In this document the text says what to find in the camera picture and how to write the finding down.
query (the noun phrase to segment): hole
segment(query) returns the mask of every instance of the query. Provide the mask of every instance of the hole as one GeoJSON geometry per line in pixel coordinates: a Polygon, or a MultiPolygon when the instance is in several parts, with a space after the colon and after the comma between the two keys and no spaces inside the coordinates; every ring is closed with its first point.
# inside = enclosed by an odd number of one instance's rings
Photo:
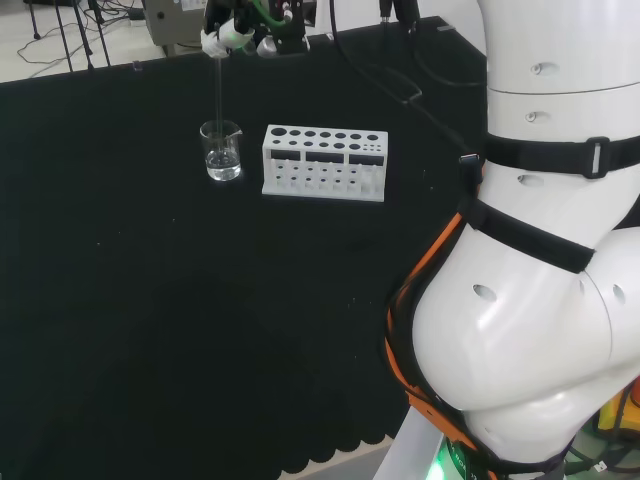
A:
{"type": "Polygon", "coordinates": [[[627,297],[625,297],[624,291],[618,285],[613,286],[613,294],[616,296],[616,300],[620,302],[620,305],[627,303],[627,297]]]}
{"type": "Polygon", "coordinates": [[[478,295],[483,300],[486,300],[487,302],[493,303],[498,299],[493,290],[491,290],[489,287],[485,287],[484,285],[474,285],[473,291],[476,292],[476,295],[478,295]]]}
{"type": "Polygon", "coordinates": [[[276,160],[300,160],[300,152],[293,150],[271,150],[271,158],[276,160]]]}
{"type": "Polygon", "coordinates": [[[379,155],[349,155],[349,163],[353,165],[384,165],[384,157],[379,155]]]}
{"type": "Polygon", "coordinates": [[[307,152],[307,162],[344,163],[344,155],[339,153],[307,152]]]}
{"type": "Polygon", "coordinates": [[[525,187],[543,187],[544,178],[537,175],[520,175],[518,181],[525,187]]]}

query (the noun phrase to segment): black tablecloth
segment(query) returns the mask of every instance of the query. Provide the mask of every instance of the black tablecloth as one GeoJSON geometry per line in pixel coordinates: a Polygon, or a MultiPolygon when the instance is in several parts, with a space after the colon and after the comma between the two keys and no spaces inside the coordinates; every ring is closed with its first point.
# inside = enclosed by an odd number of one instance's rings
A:
{"type": "MultiPolygon", "coordinates": [[[[442,24],[424,23],[425,56],[482,77],[442,24]]],[[[343,37],[359,63],[420,78],[395,27],[385,59],[378,27],[343,37]]],[[[3,480],[275,479],[397,432],[384,302],[454,212],[463,152],[319,37],[308,55],[225,62],[244,172],[214,184],[198,138],[211,66],[0,85],[3,480]],[[269,123],[388,131],[385,203],[263,197],[269,123]]],[[[423,105],[478,145],[482,89],[423,80],[423,105]]]]}

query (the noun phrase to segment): screw hole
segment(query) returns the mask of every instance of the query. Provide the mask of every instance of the screw hole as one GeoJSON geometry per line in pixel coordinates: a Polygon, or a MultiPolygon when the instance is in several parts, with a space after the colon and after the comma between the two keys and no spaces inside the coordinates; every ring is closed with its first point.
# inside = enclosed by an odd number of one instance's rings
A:
{"type": "Polygon", "coordinates": [[[625,296],[624,291],[618,285],[613,286],[613,294],[615,295],[616,300],[618,300],[620,305],[624,305],[625,303],[627,303],[627,297],[625,296]]]}
{"type": "Polygon", "coordinates": [[[498,299],[494,291],[489,287],[485,287],[484,285],[474,285],[473,291],[476,292],[476,295],[478,295],[483,300],[486,300],[487,302],[493,303],[498,299]]]}
{"type": "Polygon", "coordinates": [[[518,181],[525,187],[543,187],[544,179],[537,175],[520,175],[518,181]]]}

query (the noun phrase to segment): tripod leg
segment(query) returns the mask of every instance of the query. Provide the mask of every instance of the tripod leg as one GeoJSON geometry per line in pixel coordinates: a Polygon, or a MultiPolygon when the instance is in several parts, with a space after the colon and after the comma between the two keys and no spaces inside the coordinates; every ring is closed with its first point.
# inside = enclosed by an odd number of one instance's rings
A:
{"type": "Polygon", "coordinates": [[[58,16],[58,25],[60,26],[60,33],[62,34],[62,43],[64,43],[64,53],[67,55],[67,62],[69,63],[69,71],[73,72],[73,67],[71,66],[71,56],[69,55],[69,47],[67,46],[67,37],[64,34],[64,26],[62,25],[62,19],[60,18],[60,7],[58,6],[58,0],[53,0],[53,6],[55,7],[56,15],[58,16]]]}
{"type": "Polygon", "coordinates": [[[91,58],[89,58],[89,55],[91,55],[93,52],[89,48],[89,41],[87,40],[87,35],[84,31],[82,19],[80,18],[80,10],[78,9],[78,3],[76,2],[76,0],[71,0],[71,3],[73,5],[73,11],[76,14],[76,21],[78,22],[78,28],[80,29],[80,36],[82,37],[82,45],[84,45],[84,53],[87,55],[87,69],[93,70],[93,65],[91,64],[91,58]]]}
{"type": "Polygon", "coordinates": [[[33,38],[40,40],[40,34],[38,33],[38,27],[36,25],[36,16],[33,13],[33,0],[29,0],[29,11],[31,12],[31,23],[33,23],[33,38]]]}

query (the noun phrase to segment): green light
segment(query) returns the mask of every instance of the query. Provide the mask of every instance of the green light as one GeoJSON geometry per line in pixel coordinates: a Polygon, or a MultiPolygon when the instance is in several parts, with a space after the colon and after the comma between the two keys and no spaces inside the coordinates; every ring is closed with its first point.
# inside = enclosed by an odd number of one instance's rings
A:
{"type": "Polygon", "coordinates": [[[444,479],[444,470],[442,469],[442,465],[439,462],[435,462],[431,465],[431,469],[429,470],[429,474],[427,475],[426,480],[445,480],[444,479]]]}

